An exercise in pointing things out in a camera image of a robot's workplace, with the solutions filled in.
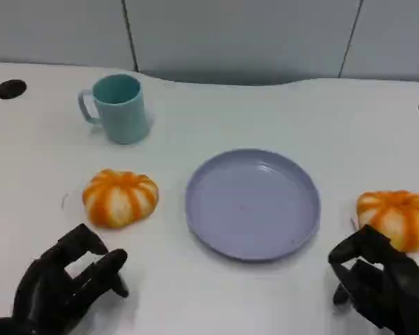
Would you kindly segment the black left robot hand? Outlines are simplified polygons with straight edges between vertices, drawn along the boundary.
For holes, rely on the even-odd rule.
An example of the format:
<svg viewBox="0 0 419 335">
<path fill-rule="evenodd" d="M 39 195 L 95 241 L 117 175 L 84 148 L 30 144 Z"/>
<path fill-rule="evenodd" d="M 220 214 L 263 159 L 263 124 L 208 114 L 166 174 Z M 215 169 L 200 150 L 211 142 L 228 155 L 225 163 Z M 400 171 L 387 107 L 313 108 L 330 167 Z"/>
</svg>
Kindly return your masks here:
<svg viewBox="0 0 419 335">
<path fill-rule="evenodd" d="M 88 252 L 101 259 L 72 277 L 66 267 Z M 107 291 L 128 297 L 119 274 L 127 258 L 124 249 L 109 251 L 96 233 L 78 225 L 26 270 L 15 293 L 13 319 L 30 324 L 37 334 L 69 334 Z"/>
</svg>

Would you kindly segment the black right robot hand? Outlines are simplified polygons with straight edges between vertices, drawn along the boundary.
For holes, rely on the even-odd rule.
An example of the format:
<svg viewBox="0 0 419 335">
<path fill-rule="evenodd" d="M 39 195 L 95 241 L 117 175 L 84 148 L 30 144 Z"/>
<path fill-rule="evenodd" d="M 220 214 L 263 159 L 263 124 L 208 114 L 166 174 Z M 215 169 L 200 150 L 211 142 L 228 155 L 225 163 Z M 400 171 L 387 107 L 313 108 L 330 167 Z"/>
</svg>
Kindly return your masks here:
<svg viewBox="0 0 419 335">
<path fill-rule="evenodd" d="M 335 306 L 351 304 L 379 329 L 419 334 L 419 266 L 390 239 L 366 225 L 328 256 L 339 285 Z"/>
</svg>

